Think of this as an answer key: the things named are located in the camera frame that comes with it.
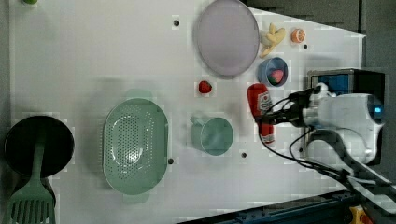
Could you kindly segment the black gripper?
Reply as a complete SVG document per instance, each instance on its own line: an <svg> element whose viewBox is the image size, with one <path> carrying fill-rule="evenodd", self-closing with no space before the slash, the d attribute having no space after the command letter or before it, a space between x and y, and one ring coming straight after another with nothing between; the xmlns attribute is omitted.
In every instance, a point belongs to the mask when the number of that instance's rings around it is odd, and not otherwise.
<svg viewBox="0 0 396 224"><path fill-rule="evenodd" d="M271 125L291 123L294 127L305 127L303 110L309 107L313 91L314 89L311 88L290 94L289 100L292 102L290 109L268 111L258 115L257 121Z"/></svg>

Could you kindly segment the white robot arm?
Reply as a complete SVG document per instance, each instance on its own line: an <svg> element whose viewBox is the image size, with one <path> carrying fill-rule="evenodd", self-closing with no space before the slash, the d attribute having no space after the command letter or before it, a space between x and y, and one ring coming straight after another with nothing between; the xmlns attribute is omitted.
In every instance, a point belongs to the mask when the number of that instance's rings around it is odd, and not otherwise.
<svg viewBox="0 0 396 224"><path fill-rule="evenodd" d="M247 99L265 147L273 142L270 127L290 123L304 128L306 157L286 158L330 177L355 193L376 222L395 220L395 184L368 167L379 150L384 126L382 104L372 94L337 95L319 83L282 100L288 108L274 110L263 84L248 88Z"/></svg>

